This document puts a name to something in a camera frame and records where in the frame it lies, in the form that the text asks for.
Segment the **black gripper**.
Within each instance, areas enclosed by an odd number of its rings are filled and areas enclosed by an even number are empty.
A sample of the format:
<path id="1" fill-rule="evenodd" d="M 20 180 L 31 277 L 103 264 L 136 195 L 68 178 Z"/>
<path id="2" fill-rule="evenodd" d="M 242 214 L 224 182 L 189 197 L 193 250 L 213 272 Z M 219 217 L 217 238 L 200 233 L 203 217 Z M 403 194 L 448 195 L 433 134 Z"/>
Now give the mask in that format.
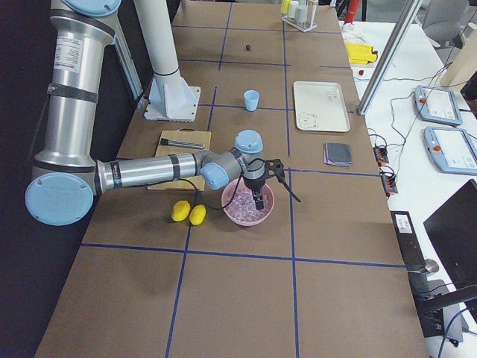
<path id="1" fill-rule="evenodd" d="M 247 170 L 244 173 L 244 185 L 252 191 L 253 200 L 257 210 L 264 209 L 264 200 L 262 194 L 262 187 L 265 185 L 263 175 L 265 169 L 263 166 L 252 170 Z"/>

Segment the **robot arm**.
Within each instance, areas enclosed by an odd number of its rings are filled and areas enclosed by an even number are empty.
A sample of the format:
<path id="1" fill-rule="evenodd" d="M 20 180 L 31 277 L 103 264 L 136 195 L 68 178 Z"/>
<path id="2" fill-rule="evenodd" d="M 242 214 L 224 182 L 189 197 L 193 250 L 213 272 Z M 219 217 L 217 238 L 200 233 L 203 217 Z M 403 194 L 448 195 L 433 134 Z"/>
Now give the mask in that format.
<path id="1" fill-rule="evenodd" d="M 111 189 L 201 176 L 210 189 L 242 178 L 257 209 L 264 207 L 266 169 L 260 135 L 245 130 L 223 154 L 209 150 L 107 163 L 90 155 L 104 49 L 119 41 L 118 1 L 53 1 L 57 29 L 52 82 L 47 89 L 44 149 L 34 158 L 25 205 L 37 221 L 73 224 L 93 198 Z"/>

